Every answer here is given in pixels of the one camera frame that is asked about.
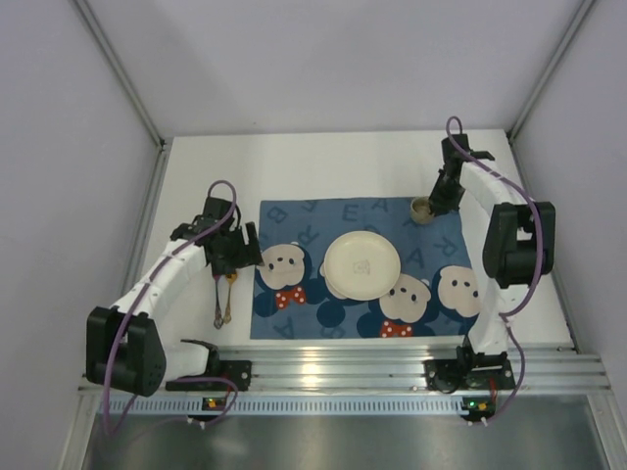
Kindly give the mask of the gold spoon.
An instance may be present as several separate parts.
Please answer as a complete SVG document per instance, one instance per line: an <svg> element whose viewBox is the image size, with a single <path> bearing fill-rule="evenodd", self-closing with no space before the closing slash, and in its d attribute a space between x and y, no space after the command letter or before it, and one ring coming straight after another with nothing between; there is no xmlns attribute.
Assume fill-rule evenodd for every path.
<svg viewBox="0 0 627 470"><path fill-rule="evenodd" d="M232 274L225 274L224 278L227 282L227 294L226 294L226 305L225 305L223 316L222 316L222 324L226 325L230 323L232 320L232 312L231 312L232 289L238 279L238 273L235 272Z"/></svg>

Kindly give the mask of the blue bear print cloth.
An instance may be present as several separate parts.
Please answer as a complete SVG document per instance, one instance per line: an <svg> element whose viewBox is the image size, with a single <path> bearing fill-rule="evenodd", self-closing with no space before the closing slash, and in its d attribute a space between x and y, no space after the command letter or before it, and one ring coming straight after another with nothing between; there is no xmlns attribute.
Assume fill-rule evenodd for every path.
<svg viewBox="0 0 627 470"><path fill-rule="evenodd" d="M353 231L384 237L400 257L400 279L379 300L349 299L324 277L328 247ZM419 225L408 197L263 201L260 239L254 339L457 336L479 316L480 288L456 212Z"/></svg>

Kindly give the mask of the cream round plate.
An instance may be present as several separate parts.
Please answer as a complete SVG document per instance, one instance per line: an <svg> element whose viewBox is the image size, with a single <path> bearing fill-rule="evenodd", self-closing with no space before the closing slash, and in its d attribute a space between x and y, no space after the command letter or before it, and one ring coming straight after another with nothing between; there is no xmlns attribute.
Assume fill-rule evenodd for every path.
<svg viewBox="0 0 627 470"><path fill-rule="evenodd" d="M327 248L320 268L327 288L340 299L372 301L382 297L401 275L396 248L370 231L351 231Z"/></svg>

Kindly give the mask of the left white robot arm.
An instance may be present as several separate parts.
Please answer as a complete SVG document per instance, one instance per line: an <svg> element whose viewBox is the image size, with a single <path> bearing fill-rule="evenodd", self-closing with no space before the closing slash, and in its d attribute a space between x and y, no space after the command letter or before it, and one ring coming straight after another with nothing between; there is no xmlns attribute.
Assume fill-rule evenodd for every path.
<svg viewBox="0 0 627 470"><path fill-rule="evenodd" d="M164 383L216 376L216 346L194 339L167 342L159 328L201 271L225 275L262 261L255 223L242 222L231 202L208 197L200 214L173 229L157 261L123 297L90 312L86 379L149 397Z"/></svg>

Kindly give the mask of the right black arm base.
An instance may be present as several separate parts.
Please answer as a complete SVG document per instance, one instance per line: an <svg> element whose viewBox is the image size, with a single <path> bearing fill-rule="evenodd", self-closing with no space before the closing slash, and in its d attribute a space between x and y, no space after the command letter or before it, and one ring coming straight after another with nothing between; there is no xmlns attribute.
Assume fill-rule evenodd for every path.
<svg viewBox="0 0 627 470"><path fill-rule="evenodd" d="M443 394L457 391L512 390L513 372L506 352L484 354L471 345L456 348L456 357L424 362L427 389Z"/></svg>

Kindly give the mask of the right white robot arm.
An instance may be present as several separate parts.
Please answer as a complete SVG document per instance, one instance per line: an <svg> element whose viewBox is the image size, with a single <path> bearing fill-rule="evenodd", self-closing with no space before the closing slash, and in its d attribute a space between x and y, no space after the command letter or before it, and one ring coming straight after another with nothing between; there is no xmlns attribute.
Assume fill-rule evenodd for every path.
<svg viewBox="0 0 627 470"><path fill-rule="evenodd" d="M490 153L471 150L465 133L449 135L441 146L444 165L427 207L435 217L456 212L468 194L489 216L482 251L487 290L466 342L477 355L498 356L507 349L509 320L553 269L555 207L533 201L500 173Z"/></svg>

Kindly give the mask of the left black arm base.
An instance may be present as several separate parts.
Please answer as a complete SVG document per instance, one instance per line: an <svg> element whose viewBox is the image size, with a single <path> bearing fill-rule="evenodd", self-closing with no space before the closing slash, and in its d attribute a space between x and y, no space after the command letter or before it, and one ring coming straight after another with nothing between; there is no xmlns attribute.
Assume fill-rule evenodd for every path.
<svg viewBox="0 0 627 470"><path fill-rule="evenodd" d="M206 372L166 382L169 392L246 392L252 379L250 360L210 359Z"/></svg>

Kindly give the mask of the aluminium mounting rail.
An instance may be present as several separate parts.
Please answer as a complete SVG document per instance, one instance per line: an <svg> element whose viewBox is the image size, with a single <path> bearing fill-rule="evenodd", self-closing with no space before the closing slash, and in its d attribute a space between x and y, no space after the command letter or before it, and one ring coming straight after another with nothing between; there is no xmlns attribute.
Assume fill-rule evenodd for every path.
<svg viewBox="0 0 627 470"><path fill-rule="evenodd" d="M436 392L435 361L454 360L458 337L348 342L255 341L222 346L219 358L242 361L243 372L226 378L250 393L430 393ZM603 394L610 389L601 360L569 349L530 348L507 353L510 370L500 392L522 381L530 395Z"/></svg>

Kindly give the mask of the right aluminium frame post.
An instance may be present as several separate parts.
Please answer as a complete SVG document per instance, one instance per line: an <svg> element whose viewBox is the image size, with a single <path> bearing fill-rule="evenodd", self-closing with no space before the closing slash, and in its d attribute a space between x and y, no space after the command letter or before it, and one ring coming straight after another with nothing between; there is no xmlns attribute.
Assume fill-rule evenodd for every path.
<svg viewBox="0 0 627 470"><path fill-rule="evenodd" d="M529 93L526 95L520 109L515 114L512 125L506 131L509 144L515 142L526 122L539 105L541 98L565 60L569 50L572 48L581 29L593 14L598 4L599 2L597 0L581 0L576 3L576 8L570 15L563 31L559 34L555 45L551 48L547 60L540 68Z"/></svg>

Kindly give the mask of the aluminium frame post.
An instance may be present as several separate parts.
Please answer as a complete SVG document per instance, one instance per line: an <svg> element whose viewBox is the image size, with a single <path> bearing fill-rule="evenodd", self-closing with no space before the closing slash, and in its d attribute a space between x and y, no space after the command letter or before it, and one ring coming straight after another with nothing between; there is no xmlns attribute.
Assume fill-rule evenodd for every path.
<svg viewBox="0 0 627 470"><path fill-rule="evenodd" d="M108 33L97 18L90 2L86 0L71 0L70 4L84 23L89 35L95 41L97 48L115 77L123 95L136 113L142 126L149 135L150 140L159 151L163 150L166 146L166 139L151 118Z"/></svg>
<svg viewBox="0 0 627 470"><path fill-rule="evenodd" d="M529 93L526 95L520 109L515 114L512 125L506 131L509 144L515 142L526 122L539 105L541 98L565 60L569 50L572 48L581 29L593 14L598 4L599 2L597 0L581 0L576 3L576 8L570 15L563 31L559 34L555 45L551 48L547 60L540 68Z"/></svg>

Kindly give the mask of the left aluminium frame post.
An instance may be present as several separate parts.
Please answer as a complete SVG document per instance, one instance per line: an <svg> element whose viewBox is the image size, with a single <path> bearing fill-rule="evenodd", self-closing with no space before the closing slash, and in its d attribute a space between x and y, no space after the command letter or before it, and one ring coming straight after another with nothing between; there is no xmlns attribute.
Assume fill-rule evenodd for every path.
<svg viewBox="0 0 627 470"><path fill-rule="evenodd" d="M159 151L163 150L166 146L166 139L151 118L108 33L97 18L90 2L86 0L71 0L70 4L84 23L89 35L95 41L97 48L115 77L123 95L136 113L142 126L149 135L150 140Z"/></svg>

